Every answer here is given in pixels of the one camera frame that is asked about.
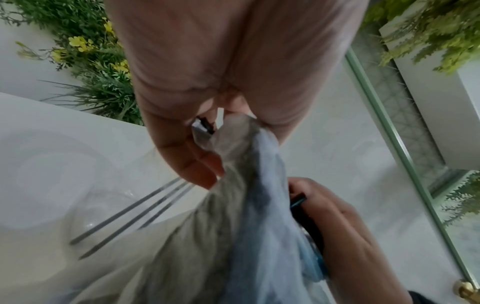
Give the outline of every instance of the hand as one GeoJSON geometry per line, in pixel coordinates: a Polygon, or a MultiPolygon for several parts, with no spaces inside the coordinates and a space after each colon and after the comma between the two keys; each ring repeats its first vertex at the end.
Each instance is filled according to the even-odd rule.
{"type": "Polygon", "coordinates": [[[220,159],[189,125],[250,110],[282,142],[345,54],[367,0],[106,0],[144,123],[165,161],[210,188],[220,159]]]}
{"type": "Polygon", "coordinates": [[[355,209],[307,178],[288,179],[292,195],[304,193],[301,205],[323,235],[323,258],[330,290],[338,303],[412,304],[375,238],[355,209]]]}

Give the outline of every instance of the gray cloth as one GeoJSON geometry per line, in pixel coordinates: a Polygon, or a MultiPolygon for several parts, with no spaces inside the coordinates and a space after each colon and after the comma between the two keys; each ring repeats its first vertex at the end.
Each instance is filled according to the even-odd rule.
{"type": "Polygon", "coordinates": [[[1,302],[328,303],[290,214],[274,135],[245,115],[229,116],[213,136],[194,135],[221,156],[225,176],[166,241],[164,223],[134,232],[1,302]]]}

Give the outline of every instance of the planter box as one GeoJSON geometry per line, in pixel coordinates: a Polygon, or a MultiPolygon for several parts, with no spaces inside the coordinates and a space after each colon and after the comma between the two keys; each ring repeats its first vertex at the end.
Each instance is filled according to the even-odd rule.
{"type": "MultiPolygon", "coordinates": [[[[385,37],[405,16],[418,10],[413,4],[403,16],[380,29],[385,37]]],[[[389,43],[393,48],[398,42],[389,43]]],[[[441,53],[414,64],[415,53],[395,59],[405,83],[450,168],[480,170],[480,62],[469,62],[455,73],[434,72],[441,53]]]]}

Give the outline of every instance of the gold knob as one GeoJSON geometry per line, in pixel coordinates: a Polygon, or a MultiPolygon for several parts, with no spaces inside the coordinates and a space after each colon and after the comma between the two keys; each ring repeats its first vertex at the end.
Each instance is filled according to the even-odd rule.
{"type": "Polygon", "coordinates": [[[458,280],[453,288],[456,295],[467,300],[470,304],[480,304],[480,291],[475,289],[472,283],[458,280]]]}

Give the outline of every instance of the green plant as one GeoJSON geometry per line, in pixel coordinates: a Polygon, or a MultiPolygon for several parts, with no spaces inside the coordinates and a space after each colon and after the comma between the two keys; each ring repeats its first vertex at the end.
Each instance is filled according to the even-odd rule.
{"type": "Polygon", "coordinates": [[[384,25],[403,14],[415,0],[383,0],[370,7],[365,13],[362,26],[372,23],[384,25]]]}
{"type": "Polygon", "coordinates": [[[16,26],[34,23],[55,35],[56,46],[49,50],[34,51],[17,42],[19,55],[50,60],[83,82],[81,87],[55,84],[68,93],[50,99],[72,103],[59,98],[74,96],[73,103],[95,114],[143,124],[128,62],[100,0],[0,0],[0,18],[16,26]]]}
{"type": "Polygon", "coordinates": [[[445,226],[451,225],[467,214],[480,214],[480,172],[470,174],[460,187],[446,197],[456,204],[442,208],[451,214],[443,222],[445,226]]]}
{"type": "Polygon", "coordinates": [[[426,0],[387,37],[386,43],[400,43],[383,54],[381,64],[421,48],[415,63],[437,51],[444,51],[434,70],[452,73],[480,53],[480,0],[426,0]]]}

